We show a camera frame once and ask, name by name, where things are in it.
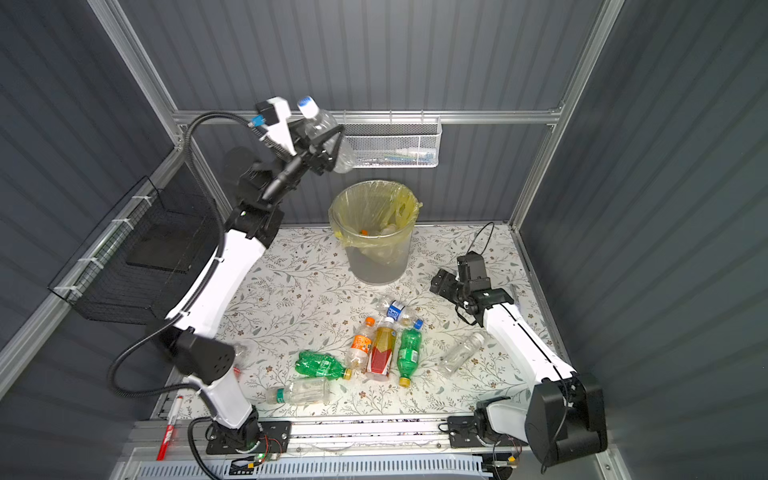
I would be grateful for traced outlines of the clear bottle white cap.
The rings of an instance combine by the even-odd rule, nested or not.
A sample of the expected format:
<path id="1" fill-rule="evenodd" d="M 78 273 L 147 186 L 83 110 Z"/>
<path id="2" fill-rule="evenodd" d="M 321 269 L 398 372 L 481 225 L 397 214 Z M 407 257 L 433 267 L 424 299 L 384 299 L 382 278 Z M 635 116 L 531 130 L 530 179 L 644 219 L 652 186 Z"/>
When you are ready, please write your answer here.
<path id="1" fill-rule="evenodd" d="M 321 109 L 311 96 L 304 97 L 298 102 L 298 108 L 305 118 L 304 131 L 310 139 L 320 138 L 338 126 L 338 122 L 327 110 Z M 331 154 L 338 147 L 335 156 L 334 171 L 339 174 L 350 172 L 355 165 L 355 155 L 344 132 L 335 133 L 323 144 L 323 148 Z"/>

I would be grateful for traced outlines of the small blue label bottle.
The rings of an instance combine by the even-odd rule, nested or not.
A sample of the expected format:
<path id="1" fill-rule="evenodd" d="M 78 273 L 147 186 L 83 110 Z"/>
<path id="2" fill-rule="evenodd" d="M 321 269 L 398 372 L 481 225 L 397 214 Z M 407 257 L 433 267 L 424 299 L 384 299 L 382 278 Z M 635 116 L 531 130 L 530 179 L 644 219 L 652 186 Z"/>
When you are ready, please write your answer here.
<path id="1" fill-rule="evenodd" d="M 414 327 L 420 321 L 416 310 L 399 300 L 384 298 L 379 302 L 379 309 L 402 328 Z"/>

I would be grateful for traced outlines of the clear unlabeled bottle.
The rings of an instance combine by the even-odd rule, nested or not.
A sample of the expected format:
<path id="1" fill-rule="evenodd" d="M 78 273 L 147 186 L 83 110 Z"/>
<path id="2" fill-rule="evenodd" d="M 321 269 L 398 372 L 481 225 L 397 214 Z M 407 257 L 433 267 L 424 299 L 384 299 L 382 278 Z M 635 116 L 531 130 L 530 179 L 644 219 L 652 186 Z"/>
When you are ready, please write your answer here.
<path id="1" fill-rule="evenodd" d="M 475 355 L 485 343 L 485 336 L 482 333 L 472 333 L 465 339 L 459 341 L 452 347 L 441 359 L 436 367 L 437 371 L 444 376 L 454 375 L 473 355 Z"/>

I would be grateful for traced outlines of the clear bottle green cap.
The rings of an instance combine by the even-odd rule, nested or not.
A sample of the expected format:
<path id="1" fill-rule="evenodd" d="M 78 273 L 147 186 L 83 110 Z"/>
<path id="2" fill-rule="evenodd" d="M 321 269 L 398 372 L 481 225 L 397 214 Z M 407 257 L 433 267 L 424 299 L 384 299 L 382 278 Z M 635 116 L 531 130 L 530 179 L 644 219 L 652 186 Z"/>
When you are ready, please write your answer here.
<path id="1" fill-rule="evenodd" d="M 272 404 L 311 405 L 327 404 L 330 400 L 330 385 L 323 377 L 306 377 L 270 388 L 266 400 Z"/>

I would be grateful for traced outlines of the clear bottle red label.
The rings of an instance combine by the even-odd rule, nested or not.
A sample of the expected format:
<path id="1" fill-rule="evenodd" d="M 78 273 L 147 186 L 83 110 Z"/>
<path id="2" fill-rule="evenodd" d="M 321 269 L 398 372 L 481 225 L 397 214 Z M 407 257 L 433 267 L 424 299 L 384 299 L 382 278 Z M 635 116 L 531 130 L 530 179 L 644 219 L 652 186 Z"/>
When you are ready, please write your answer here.
<path id="1" fill-rule="evenodd" d="M 233 345 L 234 351 L 235 351 L 235 359 L 233 362 L 233 371 L 235 374 L 235 377 L 237 379 L 240 379 L 240 376 L 242 374 L 242 370 L 245 367 L 245 364 L 248 359 L 248 347 L 243 344 L 234 344 Z"/>

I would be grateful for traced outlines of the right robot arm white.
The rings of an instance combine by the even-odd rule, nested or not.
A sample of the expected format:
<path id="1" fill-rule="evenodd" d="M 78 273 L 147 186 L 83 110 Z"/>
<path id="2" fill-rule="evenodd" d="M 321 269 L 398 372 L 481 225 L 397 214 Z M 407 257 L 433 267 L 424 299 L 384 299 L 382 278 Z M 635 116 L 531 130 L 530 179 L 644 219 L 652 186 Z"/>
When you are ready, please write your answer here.
<path id="1" fill-rule="evenodd" d="M 603 390 L 597 379 L 578 373 L 523 319 L 513 297 L 492 289 L 490 280 L 463 279 L 444 269 L 430 291 L 474 317 L 524 374 L 530 389 L 525 406 L 508 396 L 478 402 L 471 425 L 461 427 L 477 439 L 497 444 L 515 439 L 529 446 L 543 468 L 598 454 L 608 447 Z"/>

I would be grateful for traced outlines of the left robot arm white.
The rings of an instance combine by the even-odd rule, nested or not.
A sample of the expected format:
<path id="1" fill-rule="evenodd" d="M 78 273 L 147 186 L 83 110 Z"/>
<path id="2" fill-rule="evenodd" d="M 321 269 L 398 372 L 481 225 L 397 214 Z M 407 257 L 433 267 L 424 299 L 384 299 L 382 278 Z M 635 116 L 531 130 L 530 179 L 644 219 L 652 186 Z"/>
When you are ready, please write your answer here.
<path id="1" fill-rule="evenodd" d="M 249 128 L 274 156 L 266 165 L 257 158 L 227 162 L 235 180 L 235 204 L 220 221 L 218 245 L 188 292 L 159 326 L 124 350 L 110 365 L 107 385 L 117 395 L 141 398 L 179 390 L 197 392 L 210 412 L 212 432 L 230 450 L 250 452 L 267 443 L 256 408 L 242 392 L 235 374 L 235 349 L 217 340 L 224 310 L 252 266 L 264 255 L 279 231 L 280 204 L 302 177 L 322 175 L 336 167 L 345 137 L 342 125 L 309 135 L 306 120 L 287 123 L 287 141 L 281 144 L 270 133 L 276 124 L 257 116 L 250 121 L 229 112 L 206 112 L 193 120 L 184 135 L 189 144 L 195 129 L 207 120 L 227 119 Z M 117 383 L 123 362 L 143 345 L 154 342 L 163 348 L 177 370 L 181 383 L 149 390 L 129 390 Z"/>

